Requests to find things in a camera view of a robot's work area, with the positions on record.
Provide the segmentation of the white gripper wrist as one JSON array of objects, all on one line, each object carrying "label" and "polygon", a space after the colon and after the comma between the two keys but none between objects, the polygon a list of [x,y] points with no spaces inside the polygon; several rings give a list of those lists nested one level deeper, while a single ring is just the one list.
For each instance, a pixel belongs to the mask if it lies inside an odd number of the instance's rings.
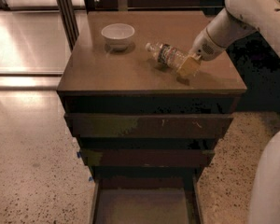
[{"label": "white gripper wrist", "polygon": [[194,39],[191,55],[180,64],[176,70],[182,78],[193,76],[200,68],[200,61],[212,61],[219,56],[225,49],[217,45],[209,36],[206,29],[203,29]]}]

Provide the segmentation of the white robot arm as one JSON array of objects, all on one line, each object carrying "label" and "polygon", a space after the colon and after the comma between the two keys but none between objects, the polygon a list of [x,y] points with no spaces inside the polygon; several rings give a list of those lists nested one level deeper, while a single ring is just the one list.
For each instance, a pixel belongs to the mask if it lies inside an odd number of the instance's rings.
[{"label": "white robot arm", "polygon": [[[194,40],[178,74],[196,73],[202,61],[215,59],[232,42],[254,31],[280,58],[280,0],[225,0],[225,7]],[[260,156],[247,224],[280,224],[280,131]]]}]

